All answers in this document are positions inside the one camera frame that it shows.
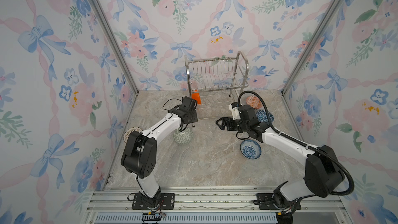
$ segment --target blue bowl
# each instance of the blue bowl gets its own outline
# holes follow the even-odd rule
[[[248,159],[257,159],[261,155],[260,145],[251,139],[246,139],[240,144],[240,151]]]
[[[266,114],[265,110],[258,110],[256,112],[256,116],[258,118],[258,121],[268,123],[267,114]],[[271,123],[272,123],[274,121],[274,117],[273,117],[272,113],[270,113],[270,112],[269,112],[269,118],[271,119]]]

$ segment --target blue geometric patterned bowl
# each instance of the blue geometric patterned bowl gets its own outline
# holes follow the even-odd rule
[[[240,144],[240,151],[248,159],[257,159],[261,155],[260,145],[251,139],[246,139]]]
[[[257,115],[258,121],[268,123],[267,114],[266,114],[265,110],[258,110],[256,112],[256,115]],[[272,113],[269,113],[269,117],[271,118],[271,123],[272,123],[274,121],[274,117],[273,117]]]

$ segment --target marble surface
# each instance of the marble surface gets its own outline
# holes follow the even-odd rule
[[[274,126],[297,138],[283,105],[281,93],[276,90],[256,92],[261,95],[268,110],[274,115]],[[141,127],[143,130],[151,127],[167,113],[162,110],[162,106],[168,99],[188,95],[186,91],[141,91],[133,107],[128,127]],[[241,101],[246,102],[246,97],[250,95],[245,94]],[[178,101],[173,100],[168,102],[165,108],[177,104]],[[240,151],[242,140],[236,138],[235,132],[220,130],[215,120],[216,118],[204,119],[195,123],[195,127],[190,125],[194,137],[189,144],[176,144],[172,134],[158,144],[154,173],[159,185],[275,186],[304,176],[304,167],[301,164],[266,144],[260,143],[262,152],[258,159],[245,158]],[[112,177],[106,187],[138,187],[135,178],[120,165],[125,143],[122,142],[120,146]]]

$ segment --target orange patterned bowl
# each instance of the orange patterned bowl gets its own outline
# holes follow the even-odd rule
[[[247,97],[246,103],[248,105],[250,105],[251,107],[253,107],[254,109],[258,109],[263,106],[263,104],[261,104],[261,102],[260,102],[260,99],[257,98],[256,96]]]

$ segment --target blue and white bowl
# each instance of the blue and white bowl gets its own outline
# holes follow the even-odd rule
[[[240,144],[240,151],[248,159],[257,159],[261,155],[260,145],[251,139],[246,139]]]
[[[257,115],[258,121],[268,123],[267,114],[266,114],[265,110],[258,110],[256,112],[256,115]],[[272,113],[270,113],[270,112],[269,112],[269,118],[271,119],[271,123],[272,123],[274,121],[274,117],[273,117]]]

